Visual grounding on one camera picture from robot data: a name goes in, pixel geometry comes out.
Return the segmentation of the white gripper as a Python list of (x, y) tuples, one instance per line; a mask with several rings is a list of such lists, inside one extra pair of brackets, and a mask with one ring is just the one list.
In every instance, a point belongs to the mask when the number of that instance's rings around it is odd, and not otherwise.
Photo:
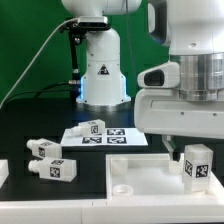
[(140, 132), (163, 135), (170, 159), (179, 162), (181, 152), (172, 136), (224, 139), (224, 100), (187, 102), (174, 89), (142, 89), (135, 99), (134, 123)]

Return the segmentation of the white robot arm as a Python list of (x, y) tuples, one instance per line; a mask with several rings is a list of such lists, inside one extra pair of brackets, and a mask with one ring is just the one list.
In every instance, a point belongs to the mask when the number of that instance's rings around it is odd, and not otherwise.
[[(77, 103), (114, 110), (130, 102), (120, 71), (120, 37), (107, 17), (133, 12), (142, 0), (61, 0), (67, 28), (87, 40), (87, 70), (76, 78)], [(224, 139), (224, 0), (148, 0), (148, 31), (169, 48), (169, 61), (141, 72), (134, 123), (171, 136)]]

